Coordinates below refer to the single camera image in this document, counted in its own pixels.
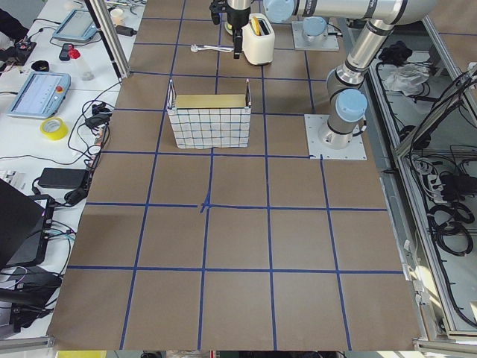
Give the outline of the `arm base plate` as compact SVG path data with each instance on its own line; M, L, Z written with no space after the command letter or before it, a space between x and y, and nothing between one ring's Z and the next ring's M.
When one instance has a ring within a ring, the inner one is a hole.
M313 160L366 160L360 128L351 134L337 134L328 126L329 115L304 116L309 157Z
M292 22L294 48L303 51L338 51L337 35L331 32L328 23L320 17Z

